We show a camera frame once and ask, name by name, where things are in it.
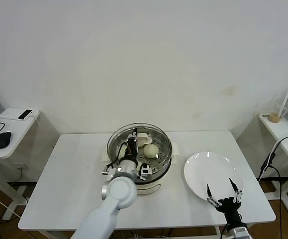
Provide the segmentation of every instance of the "computer mouse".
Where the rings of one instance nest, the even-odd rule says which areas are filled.
[[[10,144],[11,132],[0,133],[0,149]]]

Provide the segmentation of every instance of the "smartphone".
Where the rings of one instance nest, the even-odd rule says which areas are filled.
[[[32,113],[32,110],[25,110],[19,117],[19,120],[25,120],[28,118],[29,114]]]

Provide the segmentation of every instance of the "plastic cup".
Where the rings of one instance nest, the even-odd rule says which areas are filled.
[[[273,123],[278,123],[282,118],[284,118],[284,116],[288,113],[288,101],[285,103],[284,108],[282,109],[281,116],[278,117],[281,106],[282,106],[281,100],[276,100],[273,109],[271,110],[270,115],[268,117],[269,121]]]

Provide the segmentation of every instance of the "white table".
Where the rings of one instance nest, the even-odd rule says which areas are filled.
[[[74,231],[101,205],[105,176],[102,154],[111,134],[61,135],[34,189],[18,226],[23,230]],[[245,223],[274,221],[276,216],[229,131],[168,132],[180,156],[155,193],[137,197],[121,210],[116,229],[149,229],[224,225],[224,215],[186,186],[185,161],[198,151],[215,151],[234,160],[244,177],[239,209]]]
[[[39,111],[34,110],[33,115],[34,117],[38,117]],[[34,117],[30,117],[27,120],[22,120],[22,121],[0,118],[0,122],[5,123],[5,127],[3,128],[1,132],[10,131],[12,133],[10,144],[5,148],[0,149],[0,159],[6,159],[13,154],[13,152],[15,151],[17,146],[20,144],[25,134],[33,125],[35,121]],[[19,187],[18,191],[14,190],[10,185],[6,183],[3,174],[0,172],[0,190],[3,191],[6,195],[8,195],[13,200],[11,204],[9,205],[10,209],[15,210],[17,206],[26,205],[26,199],[22,196],[22,194],[25,191],[25,188],[26,188],[25,186],[21,186]],[[7,210],[3,216],[3,219],[9,220],[11,219],[11,216],[12,216],[12,213],[9,210]]]
[[[279,123],[272,123],[268,120],[268,113],[259,114],[259,119],[266,126],[272,136],[276,139],[282,139],[288,134],[288,121],[281,119]],[[288,138],[280,143],[281,148],[288,155]],[[279,200],[280,199],[280,185],[278,182],[272,182],[276,191],[272,193],[265,193],[268,200]],[[288,180],[282,185],[282,202],[288,210]]]

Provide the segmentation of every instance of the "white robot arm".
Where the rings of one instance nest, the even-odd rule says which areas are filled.
[[[136,171],[138,165],[136,128],[123,144],[127,145],[128,152],[120,159],[118,168],[108,171],[109,167],[113,167],[112,162],[102,171],[102,174],[107,175],[101,192],[103,204],[90,212],[71,239],[108,239],[116,227],[119,210],[134,203],[137,196],[134,181],[139,177]]]
[[[136,196],[136,186],[130,178],[113,179],[101,207],[90,212],[71,238],[108,239],[116,227],[119,210],[132,205]]]

